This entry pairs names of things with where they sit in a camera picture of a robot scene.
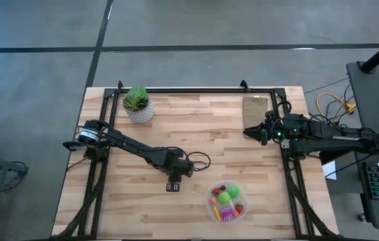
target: butcher block tabletop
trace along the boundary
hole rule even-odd
[[[292,103],[292,112],[308,116],[302,87],[283,88]],[[99,118],[103,92],[104,88],[87,88],[79,125]],[[140,157],[112,148],[97,238],[294,238],[279,146],[270,141],[263,147],[242,134],[243,97],[254,95],[268,98],[268,109],[272,109],[269,94],[149,94],[154,117],[148,123],[135,124],[123,108],[125,94],[120,94],[115,129],[152,147],[174,146],[187,153],[205,152],[212,165],[191,178],[183,177],[180,192],[169,193],[165,190],[164,173]],[[109,120],[112,101],[109,102],[105,120]],[[83,154],[84,151],[72,152],[69,165],[81,160]],[[191,156],[192,161],[206,161],[204,158]],[[89,166],[90,161],[86,160],[67,172],[52,234],[60,233],[80,209]],[[309,157],[301,166],[310,205],[337,233],[320,161]],[[238,183],[248,200],[247,215],[235,224],[218,224],[206,208],[208,188],[221,180]],[[90,230],[93,209],[94,205],[86,232]],[[303,233],[307,233],[301,208],[299,213]]]

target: concrete floor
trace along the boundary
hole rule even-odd
[[[0,48],[94,47],[106,0],[0,0]],[[104,46],[378,44],[378,0],[120,0]],[[93,86],[303,86],[346,77],[346,64],[377,49],[126,52],[100,55]],[[0,157],[30,166],[0,198],[0,240],[46,238],[54,221],[93,53],[0,54]],[[342,95],[341,81],[306,94]],[[322,101],[325,108],[329,100]],[[343,118],[358,127],[357,113]],[[341,234],[379,240],[361,224],[356,194],[331,192]]]

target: succulent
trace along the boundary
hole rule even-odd
[[[148,93],[143,86],[134,86],[127,92],[123,104],[127,110],[137,112],[143,110],[149,102]]]

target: red toy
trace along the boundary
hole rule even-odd
[[[236,211],[241,214],[243,212],[243,205],[242,204],[236,204]]]
[[[219,187],[217,187],[214,189],[214,192],[216,193],[216,195],[219,195],[219,193],[221,193],[221,189],[219,189]]]

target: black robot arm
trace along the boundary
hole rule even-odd
[[[118,130],[110,130],[106,139],[102,141],[102,144],[118,147],[142,157],[148,164],[164,172],[166,175],[192,176],[193,165],[191,161],[181,159],[184,153],[180,149],[150,147],[123,135]]]
[[[138,142],[122,132],[109,129],[108,124],[100,120],[88,120],[80,129],[78,140],[63,143],[70,151],[76,147],[87,147],[84,157],[97,159],[105,148],[118,147],[134,155],[142,157],[148,164],[169,176],[166,190],[179,191],[181,176],[191,177],[194,172],[194,163],[186,153],[177,147],[150,147]]]
[[[333,123],[311,120],[302,114],[286,114],[277,118],[273,111],[266,113],[265,122],[244,130],[245,135],[266,145],[269,140],[288,145],[288,155],[304,159],[312,151],[332,161],[350,151],[375,155],[379,153],[379,135],[367,128],[343,128]]]

